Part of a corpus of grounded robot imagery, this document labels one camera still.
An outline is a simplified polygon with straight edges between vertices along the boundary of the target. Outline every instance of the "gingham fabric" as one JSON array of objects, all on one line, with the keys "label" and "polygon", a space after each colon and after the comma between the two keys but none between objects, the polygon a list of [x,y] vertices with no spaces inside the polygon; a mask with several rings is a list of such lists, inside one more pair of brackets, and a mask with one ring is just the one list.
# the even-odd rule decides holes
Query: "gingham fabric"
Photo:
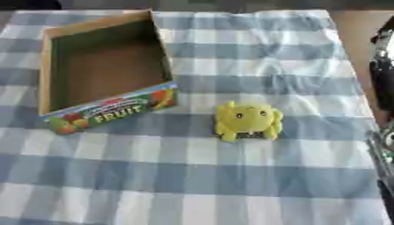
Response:
[{"label": "gingham fabric", "polygon": [[[0,224],[389,224],[376,128],[326,11],[156,12],[179,106],[56,135],[37,115],[40,32],[124,11],[19,11],[0,35]],[[221,142],[215,105],[284,112]]]}]

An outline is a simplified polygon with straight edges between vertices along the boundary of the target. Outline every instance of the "wooden floor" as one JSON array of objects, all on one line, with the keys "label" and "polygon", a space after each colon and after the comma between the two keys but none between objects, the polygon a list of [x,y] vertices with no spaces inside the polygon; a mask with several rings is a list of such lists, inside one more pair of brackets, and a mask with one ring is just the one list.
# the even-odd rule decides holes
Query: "wooden floor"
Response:
[{"label": "wooden floor", "polygon": [[369,40],[393,14],[394,11],[331,12],[344,48],[380,126],[386,124],[387,113],[377,108],[374,88],[369,77],[368,63],[374,53],[374,46]]}]

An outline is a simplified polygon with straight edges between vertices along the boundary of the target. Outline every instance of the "table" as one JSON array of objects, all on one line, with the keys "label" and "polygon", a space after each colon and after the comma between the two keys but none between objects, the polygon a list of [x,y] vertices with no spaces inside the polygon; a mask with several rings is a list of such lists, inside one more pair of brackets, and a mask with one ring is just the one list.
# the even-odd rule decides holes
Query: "table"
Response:
[{"label": "table", "polygon": [[[350,61],[365,91],[379,126],[384,126],[387,113],[379,110],[369,79],[368,62],[372,54],[370,37],[387,21],[394,11],[331,11]],[[12,11],[0,11],[0,29],[8,22]]]},{"label": "table", "polygon": [[[376,127],[325,11],[158,13],[180,106],[66,137],[43,129],[40,29],[111,13],[21,11],[4,29],[3,224],[388,222],[364,142]],[[218,141],[214,106],[251,98],[285,113],[280,139]]]}]

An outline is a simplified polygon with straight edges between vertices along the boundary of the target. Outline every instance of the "fruit illustration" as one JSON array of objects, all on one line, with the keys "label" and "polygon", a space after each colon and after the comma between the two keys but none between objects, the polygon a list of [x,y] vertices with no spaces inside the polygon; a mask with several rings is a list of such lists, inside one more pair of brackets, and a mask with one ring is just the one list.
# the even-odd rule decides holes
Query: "fruit illustration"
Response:
[{"label": "fruit illustration", "polygon": [[76,131],[68,121],[62,118],[49,118],[49,126],[51,126],[56,132],[61,134],[71,134]]},{"label": "fruit illustration", "polygon": [[155,99],[154,109],[160,109],[167,105],[170,105],[172,101],[173,89],[161,90],[153,92],[153,98]]},{"label": "fruit illustration", "polygon": [[74,120],[82,119],[82,115],[80,113],[73,112],[73,113],[69,113],[69,114],[64,115],[63,118],[66,121],[72,123]]},{"label": "fruit illustration", "polygon": [[77,128],[86,128],[89,126],[89,122],[86,119],[74,120],[72,124]]}]

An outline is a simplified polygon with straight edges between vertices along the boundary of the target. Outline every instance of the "plush toy leg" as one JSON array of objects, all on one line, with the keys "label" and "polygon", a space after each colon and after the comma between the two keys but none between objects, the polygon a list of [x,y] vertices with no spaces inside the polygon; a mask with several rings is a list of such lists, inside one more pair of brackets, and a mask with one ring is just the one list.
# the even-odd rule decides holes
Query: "plush toy leg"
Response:
[{"label": "plush toy leg", "polygon": [[224,126],[221,123],[216,123],[215,133],[216,134],[224,134]]},{"label": "plush toy leg", "polygon": [[226,142],[233,142],[237,138],[237,133],[234,132],[226,132],[222,135],[222,140]]},{"label": "plush toy leg", "polygon": [[278,133],[276,133],[275,127],[270,127],[264,131],[264,136],[275,140],[278,137]]}]

